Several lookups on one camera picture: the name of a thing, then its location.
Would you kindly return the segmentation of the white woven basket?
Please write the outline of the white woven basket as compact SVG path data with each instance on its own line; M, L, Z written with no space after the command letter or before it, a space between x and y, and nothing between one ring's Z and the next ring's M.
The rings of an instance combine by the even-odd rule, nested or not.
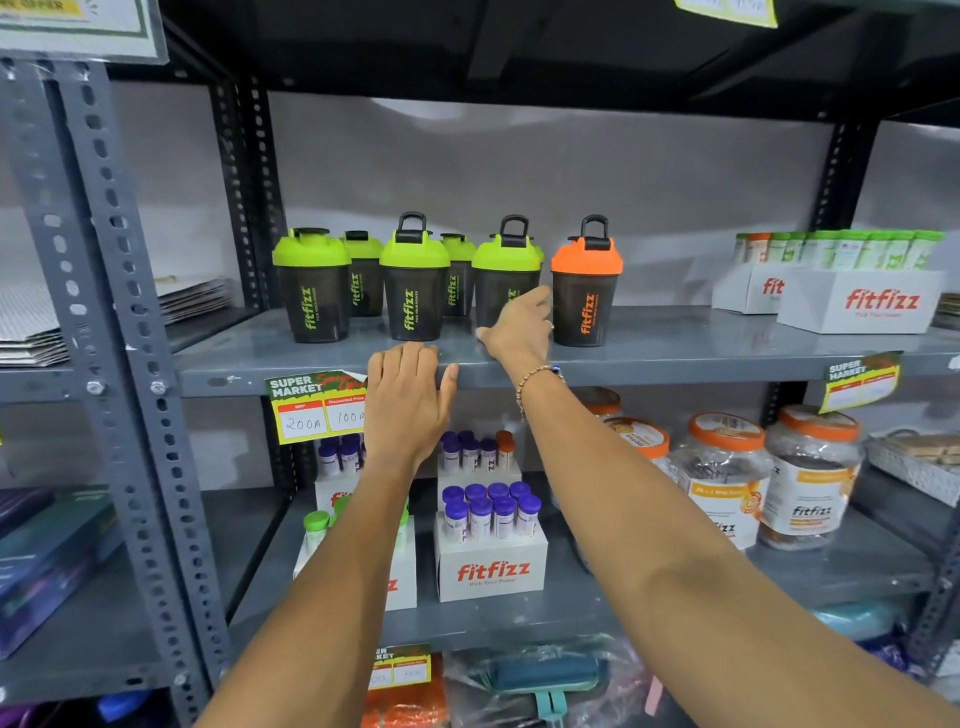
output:
M871 435L864 446L873 467L945 504L960 504L960 432L907 428Z

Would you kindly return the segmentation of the stack of blue purple packs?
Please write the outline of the stack of blue purple packs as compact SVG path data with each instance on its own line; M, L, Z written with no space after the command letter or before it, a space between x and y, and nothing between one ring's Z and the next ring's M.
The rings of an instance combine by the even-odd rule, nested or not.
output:
M0 537L0 661L9 659L124 543L107 489L42 492Z

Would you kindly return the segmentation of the person's left hand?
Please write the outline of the person's left hand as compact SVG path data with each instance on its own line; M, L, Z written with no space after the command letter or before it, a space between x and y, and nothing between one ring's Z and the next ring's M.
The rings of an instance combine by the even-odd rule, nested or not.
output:
M399 373L398 346L383 351L379 385L366 386L366 454L412 477L447 430L450 411L438 411L438 348L418 342L417 372Z

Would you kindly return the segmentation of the green yellow price label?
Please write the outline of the green yellow price label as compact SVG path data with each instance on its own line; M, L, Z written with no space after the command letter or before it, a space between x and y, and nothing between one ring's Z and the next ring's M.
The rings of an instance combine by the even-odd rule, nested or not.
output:
M428 684L432 680L432 672L432 655L427 644L379 647L368 690L372 692Z
M891 396L902 372L901 350L846 359L824 369L820 414L865 407Z
M368 378L320 370L266 379L278 442L293 445L365 429Z

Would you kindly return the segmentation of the person's right forearm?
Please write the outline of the person's right forearm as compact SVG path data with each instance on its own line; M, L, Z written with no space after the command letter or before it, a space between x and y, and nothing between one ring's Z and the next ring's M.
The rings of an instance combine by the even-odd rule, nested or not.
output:
M610 608L699 728L960 728L960 708L818 621L548 367L517 388Z

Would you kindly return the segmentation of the person's left forearm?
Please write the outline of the person's left forearm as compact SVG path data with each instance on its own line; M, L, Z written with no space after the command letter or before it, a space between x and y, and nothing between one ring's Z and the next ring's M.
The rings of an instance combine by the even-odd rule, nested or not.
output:
M371 455L344 513L195 728L359 728L419 455Z

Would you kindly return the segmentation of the person's right hand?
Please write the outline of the person's right hand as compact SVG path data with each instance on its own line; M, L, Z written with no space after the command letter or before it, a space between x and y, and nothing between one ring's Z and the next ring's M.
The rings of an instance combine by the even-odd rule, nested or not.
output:
M501 329L501 351L489 355L501 364L513 386L547 365L553 324L551 288L540 285L507 302L494 326Z

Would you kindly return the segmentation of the orange packet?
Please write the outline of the orange packet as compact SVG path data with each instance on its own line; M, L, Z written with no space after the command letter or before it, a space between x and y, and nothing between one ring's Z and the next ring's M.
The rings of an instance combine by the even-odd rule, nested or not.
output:
M443 680L370 690L360 728L450 728Z

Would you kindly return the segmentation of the orange-lid black shaker bottle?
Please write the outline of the orange-lid black shaker bottle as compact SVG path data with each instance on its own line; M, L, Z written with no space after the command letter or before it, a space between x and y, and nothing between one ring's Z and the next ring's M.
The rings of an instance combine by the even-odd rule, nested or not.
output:
M623 259L600 214L582 219L551 258L554 341L573 348L604 345Z

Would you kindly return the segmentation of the white cardboard display box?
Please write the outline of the white cardboard display box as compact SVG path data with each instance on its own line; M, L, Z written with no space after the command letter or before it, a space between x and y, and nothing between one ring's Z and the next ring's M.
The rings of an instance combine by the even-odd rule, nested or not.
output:
M445 502L443 500L443 491L448 487L460 487L465 489L467 486L472 484L482 484L484 486L489 486L495 482L503 482L507 485L515 481L523 480L522 470L517 467L517 465L511 465L508 469L494 469L494 470L485 470L485 469L463 469L462 467L457 467L454 469L446 469L445 455L441 452L438 453L435 457L437 465L437 495L436 495L436 505L437 510L442 511L445 508Z
M545 588L548 540L532 538L453 542L443 514L435 515L434 559L441 603L540 592Z
M296 578L309 559L306 557L303 537L293 569ZM386 612L414 609L418 603L417 549L414 516L409 516L406 547L402 552L393 550L390 564Z
M711 308L745 315L777 315L786 280L797 267L785 263L738 263L713 285Z
M339 518L337 503L349 499L355 491L362 472L341 472L336 476L318 475L315 480L316 511L326 512L330 523Z
M946 274L940 271L821 271L786 275L776 322L813 334L923 334Z

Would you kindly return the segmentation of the teal wrapped item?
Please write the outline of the teal wrapped item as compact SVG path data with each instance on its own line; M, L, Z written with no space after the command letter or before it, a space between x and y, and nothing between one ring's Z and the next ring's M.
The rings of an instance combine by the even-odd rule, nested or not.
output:
M829 629L862 642L894 633L907 607L902 599L888 597L823 605L808 612Z

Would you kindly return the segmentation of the stack of grey paper sheets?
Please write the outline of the stack of grey paper sheets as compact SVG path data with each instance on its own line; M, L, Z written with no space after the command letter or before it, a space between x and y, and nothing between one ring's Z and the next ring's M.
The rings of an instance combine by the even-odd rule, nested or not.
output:
M167 325L229 308L234 282L226 277L165 275L154 280ZM46 368L69 358L47 287L0 285L0 369Z

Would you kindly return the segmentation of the laminated white sign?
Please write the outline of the laminated white sign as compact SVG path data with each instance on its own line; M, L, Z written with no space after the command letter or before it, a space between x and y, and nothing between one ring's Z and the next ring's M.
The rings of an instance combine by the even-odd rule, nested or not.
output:
M158 0L0 0L0 57L169 61Z

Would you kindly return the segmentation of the clear bag with teal item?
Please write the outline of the clear bag with teal item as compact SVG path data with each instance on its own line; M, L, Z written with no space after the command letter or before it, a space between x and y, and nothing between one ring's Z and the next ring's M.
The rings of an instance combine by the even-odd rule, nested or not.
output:
M653 681L626 638L608 634L441 657L451 728L625 728Z

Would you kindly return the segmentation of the green-lid black shaker bottle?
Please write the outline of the green-lid black shaker bottle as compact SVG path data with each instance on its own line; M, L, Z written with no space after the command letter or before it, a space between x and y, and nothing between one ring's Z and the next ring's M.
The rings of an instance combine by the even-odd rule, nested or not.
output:
M473 259L476 246L461 233L443 232L440 240L450 258L443 317L468 318L474 304Z
M494 326L506 304L540 285L544 254L528 230L526 216L506 215L498 233L475 250L471 271L477 328Z
M379 257L385 284L390 337L400 342L431 342L441 336L450 255L430 237L426 215L408 211Z
M326 344L349 336L351 264L345 242L323 227L292 227L271 254L294 342Z
M364 229L346 230L343 242L351 257L350 315L353 318L379 317L384 300L379 260L384 246Z

